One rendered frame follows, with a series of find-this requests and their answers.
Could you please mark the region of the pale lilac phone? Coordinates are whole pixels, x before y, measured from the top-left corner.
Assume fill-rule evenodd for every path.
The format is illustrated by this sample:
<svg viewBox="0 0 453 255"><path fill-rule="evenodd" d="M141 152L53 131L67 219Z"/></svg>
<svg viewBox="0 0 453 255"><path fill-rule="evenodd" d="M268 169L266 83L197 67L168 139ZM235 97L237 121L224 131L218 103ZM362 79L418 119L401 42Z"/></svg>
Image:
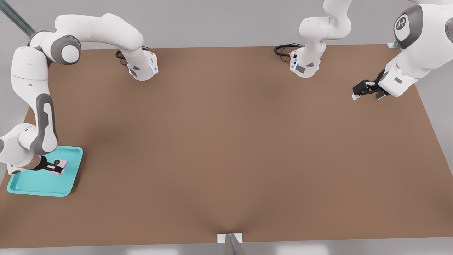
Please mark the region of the pale lilac phone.
<svg viewBox="0 0 453 255"><path fill-rule="evenodd" d="M53 163L47 165L46 170L56 175L62 175L67 165L68 165L67 161L56 159Z"/></svg>

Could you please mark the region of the pale blue-green tray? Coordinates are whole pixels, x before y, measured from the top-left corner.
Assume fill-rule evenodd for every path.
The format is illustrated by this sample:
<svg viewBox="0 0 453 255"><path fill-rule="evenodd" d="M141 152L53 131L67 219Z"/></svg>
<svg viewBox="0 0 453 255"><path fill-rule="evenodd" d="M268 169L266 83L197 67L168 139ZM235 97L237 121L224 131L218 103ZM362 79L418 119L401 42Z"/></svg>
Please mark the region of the pale blue-green tray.
<svg viewBox="0 0 453 255"><path fill-rule="evenodd" d="M50 162L56 159L68 162L61 175L46 170L27 170L11 176L7 191L21 195L67 196L73 188L83 154L84 151L80 147L58 146L53 152L46 155L46 158Z"/></svg>

